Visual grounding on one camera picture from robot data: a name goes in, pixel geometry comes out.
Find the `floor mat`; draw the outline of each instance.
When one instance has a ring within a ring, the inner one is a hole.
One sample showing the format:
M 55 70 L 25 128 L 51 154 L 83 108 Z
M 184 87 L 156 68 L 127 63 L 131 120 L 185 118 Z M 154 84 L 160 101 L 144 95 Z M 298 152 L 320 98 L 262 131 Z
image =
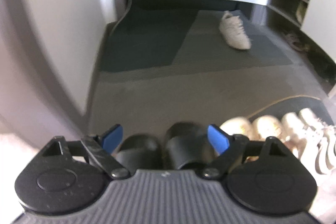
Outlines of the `floor mat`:
M 218 25 L 223 12 L 201 10 L 142 10 L 132 7 L 110 35 L 101 71 L 127 73 L 128 80 L 169 75 L 277 66 L 291 60 L 240 11 L 252 48 L 229 47 Z
M 105 132 L 120 123 L 125 138 L 148 132 L 161 139 L 175 122 L 221 125 L 230 118 L 251 115 L 276 100 L 301 94 L 326 97 L 310 71 L 297 65 L 119 83 L 114 73 L 103 73 L 94 96 L 92 133 Z
M 132 6 L 109 36 L 100 70 L 130 71 L 172 64 L 197 10 L 142 10 Z

